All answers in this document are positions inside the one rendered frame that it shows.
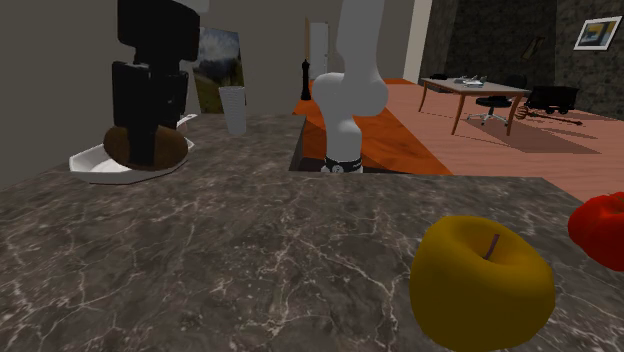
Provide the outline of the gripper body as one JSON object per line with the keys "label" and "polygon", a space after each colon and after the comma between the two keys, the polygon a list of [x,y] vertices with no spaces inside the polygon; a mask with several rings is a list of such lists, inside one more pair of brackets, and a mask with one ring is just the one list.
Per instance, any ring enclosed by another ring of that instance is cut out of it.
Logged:
{"label": "gripper body", "polygon": [[176,0],[117,0],[117,37],[134,63],[193,62],[199,35],[199,14]]}

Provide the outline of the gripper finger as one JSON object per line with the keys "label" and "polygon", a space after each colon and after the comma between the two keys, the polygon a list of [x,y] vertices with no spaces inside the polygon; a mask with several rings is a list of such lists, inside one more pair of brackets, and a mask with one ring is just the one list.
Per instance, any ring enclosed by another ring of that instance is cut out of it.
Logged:
{"label": "gripper finger", "polygon": [[136,166],[154,165],[157,121],[151,117],[149,70],[114,61],[112,63],[113,121],[126,129],[128,162]]}
{"label": "gripper finger", "polygon": [[186,108],[189,75],[155,72],[151,75],[154,112],[159,125],[176,129]]}

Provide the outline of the brown potato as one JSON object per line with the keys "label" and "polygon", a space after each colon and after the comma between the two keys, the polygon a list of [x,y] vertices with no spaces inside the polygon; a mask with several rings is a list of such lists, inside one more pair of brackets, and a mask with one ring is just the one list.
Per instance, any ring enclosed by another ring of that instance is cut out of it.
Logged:
{"label": "brown potato", "polygon": [[188,154],[188,145],[183,135],[163,126],[114,126],[106,132],[103,146],[105,152],[118,164],[144,171],[174,167]]}

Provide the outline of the landscape painting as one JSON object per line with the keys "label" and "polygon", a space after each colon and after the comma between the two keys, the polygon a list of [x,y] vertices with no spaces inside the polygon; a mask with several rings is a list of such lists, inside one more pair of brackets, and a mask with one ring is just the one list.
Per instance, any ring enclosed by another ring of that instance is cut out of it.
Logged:
{"label": "landscape painting", "polygon": [[201,112],[222,114],[219,88],[244,85],[239,34],[201,27],[192,69]]}

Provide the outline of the white ribbed cup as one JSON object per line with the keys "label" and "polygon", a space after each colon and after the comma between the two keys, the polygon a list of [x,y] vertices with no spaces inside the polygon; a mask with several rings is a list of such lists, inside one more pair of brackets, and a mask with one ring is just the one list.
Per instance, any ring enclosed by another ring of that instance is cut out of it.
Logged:
{"label": "white ribbed cup", "polygon": [[243,135],[246,132],[245,88],[224,86],[219,88],[219,94],[229,133]]}

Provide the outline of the white octagonal bowl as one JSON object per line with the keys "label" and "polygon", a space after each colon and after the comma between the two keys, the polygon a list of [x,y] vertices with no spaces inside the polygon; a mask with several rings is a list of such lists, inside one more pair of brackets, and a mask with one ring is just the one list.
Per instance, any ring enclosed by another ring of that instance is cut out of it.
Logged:
{"label": "white octagonal bowl", "polygon": [[69,158],[71,174],[85,182],[103,185],[128,185],[164,176],[186,163],[185,156],[175,166],[161,170],[131,169],[118,164],[107,152],[104,144],[96,145]]}

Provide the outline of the black pepper mill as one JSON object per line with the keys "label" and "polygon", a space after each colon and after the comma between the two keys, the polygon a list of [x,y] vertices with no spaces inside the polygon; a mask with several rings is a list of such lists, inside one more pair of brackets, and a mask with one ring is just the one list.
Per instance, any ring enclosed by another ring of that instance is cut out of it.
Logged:
{"label": "black pepper mill", "polygon": [[311,100],[311,92],[310,92],[310,77],[309,77],[309,68],[310,63],[307,59],[305,59],[302,64],[302,91],[300,99],[303,101]]}

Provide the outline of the white door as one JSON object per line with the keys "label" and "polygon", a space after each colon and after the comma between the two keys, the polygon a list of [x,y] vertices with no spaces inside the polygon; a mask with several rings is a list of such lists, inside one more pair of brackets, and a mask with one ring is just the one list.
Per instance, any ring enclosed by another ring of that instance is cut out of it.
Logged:
{"label": "white door", "polygon": [[328,65],[328,24],[311,22],[309,27],[309,74],[311,79],[327,73]]}

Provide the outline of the orange rug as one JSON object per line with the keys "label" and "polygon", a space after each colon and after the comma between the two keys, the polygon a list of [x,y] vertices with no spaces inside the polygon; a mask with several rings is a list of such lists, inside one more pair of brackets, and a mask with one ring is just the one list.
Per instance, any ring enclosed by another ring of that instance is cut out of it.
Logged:
{"label": "orange rug", "polygon": [[306,117],[302,130],[301,171],[361,173],[385,170],[448,175],[450,171],[385,107],[388,89],[380,82],[375,116],[353,117],[361,103],[340,74],[319,77],[308,86],[313,98],[301,100],[296,115]]}

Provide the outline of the black office chair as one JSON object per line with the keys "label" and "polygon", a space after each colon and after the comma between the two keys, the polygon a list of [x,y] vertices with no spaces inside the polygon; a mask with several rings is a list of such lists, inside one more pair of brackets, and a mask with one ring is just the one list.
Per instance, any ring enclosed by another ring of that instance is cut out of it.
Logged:
{"label": "black office chair", "polygon": [[[510,75],[508,76],[503,85],[511,86],[518,89],[524,89],[527,85],[527,77],[525,75]],[[487,113],[482,114],[469,114],[466,119],[470,120],[471,118],[479,117],[484,125],[489,119],[498,119],[504,123],[505,126],[508,125],[507,118],[503,116],[496,115],[494,110],[496,108],[507,108],[512,105],[512,99],[506,96],[489,96],[489,97],[480,97],[476,99],[476,104],[484,107],[488,107],[489,110]]]}

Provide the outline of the wooden desk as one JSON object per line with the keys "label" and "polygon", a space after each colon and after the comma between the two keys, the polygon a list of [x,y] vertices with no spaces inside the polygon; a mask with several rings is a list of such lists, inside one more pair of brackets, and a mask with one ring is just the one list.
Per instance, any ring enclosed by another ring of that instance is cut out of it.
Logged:
{"label": "wooden desk", "polygon": [[446,80],[437,80],[430,78],[423,78],[423,94],[420,102],[420,106],[418,111],[421,111],[425,102],[425,98],[427,95],[427,91],[430,87],[437,87],[446,91],[450,91],[454,94],[458,94],[460,96],[457,111],[454,118],[454,125],[452,128],[451,134],[454,135],[462,114],[463,106],[465,99],[468,96],[475,97],[485,97],[485,96],[507,96],[513,97],[514,100],[510,107],[510,112],[508,114],[507,122],[506,122],[506,135],[509,136],[511,133],[512,122],[514,119],[514,114],[516,109],[524,97],[525,93],[528,93],[528,90],[515,88],[511,86],[501,85],[492,82],[485,82],[481,88],[479,87],[468,87],[465,83],[456,83],[455,78],[448,78]]}

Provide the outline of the wooden honey dipper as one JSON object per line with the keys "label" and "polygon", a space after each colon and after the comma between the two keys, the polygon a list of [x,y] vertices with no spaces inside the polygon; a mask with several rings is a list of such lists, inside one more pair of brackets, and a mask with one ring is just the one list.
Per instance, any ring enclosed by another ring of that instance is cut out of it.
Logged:
{"label": "wooden honey dipper", "polygon": [[515,114],[514,114],[514,118],[515,119],[522,120],[522,119],[525,119],[527,117],[535,117],[535,118],[544,118],[544,119],[549,119],[549,120],[556,120],[556,121],[560,121],[560,122],[574,124],[574,125],[577,125],[577,126],[582,126],[583,125],[583,123],[581,121],[573,121],[573,120],[569,120],[569,119],[557,118],[557,117],[552,117],[552,116],[547,116],[547,115],[536,113],[535,111],[529,109],[527,106],[521,106],[521,107],[518,107],[516,109]]}

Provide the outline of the yellow apple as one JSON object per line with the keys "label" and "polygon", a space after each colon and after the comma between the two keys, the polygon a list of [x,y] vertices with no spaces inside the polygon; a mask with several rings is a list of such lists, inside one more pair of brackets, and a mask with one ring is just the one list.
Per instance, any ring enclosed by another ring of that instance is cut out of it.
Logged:
{"label": "yellow apple", "polygon": [[549,264],[521,236],[483,217],[445,216],[425,232],[410,272],[413,315],[456,352],[529,341],[555,308]]}

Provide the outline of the black cart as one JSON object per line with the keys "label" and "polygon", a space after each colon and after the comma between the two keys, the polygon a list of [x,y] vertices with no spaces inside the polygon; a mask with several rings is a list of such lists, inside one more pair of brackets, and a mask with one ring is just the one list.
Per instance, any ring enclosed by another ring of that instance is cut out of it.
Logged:
{"label": "black cart", "polygon": [[544,110],[547,114],[558,111],[567,114],[574,109],[578,88],[567,86],[534,86],[525,105],[531,109]]}

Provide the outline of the red apple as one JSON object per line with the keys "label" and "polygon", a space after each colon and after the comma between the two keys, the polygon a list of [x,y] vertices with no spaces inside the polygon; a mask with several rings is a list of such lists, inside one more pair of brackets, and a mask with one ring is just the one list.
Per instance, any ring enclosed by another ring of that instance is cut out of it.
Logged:
{"label": "red apple", "polygon": [[568,234],[590,258],[624,272],[624,192],[596,196],[579,206],[568,220]]}

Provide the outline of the white framed wall picture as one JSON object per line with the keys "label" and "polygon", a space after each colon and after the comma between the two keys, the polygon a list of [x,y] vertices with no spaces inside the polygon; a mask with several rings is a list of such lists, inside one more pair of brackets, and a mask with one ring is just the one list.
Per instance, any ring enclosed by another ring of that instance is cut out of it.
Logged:
{"label": "white framed wall picture", "polygon": [[574,46],[575,51],[606,51],[622,16],[586,20]]}

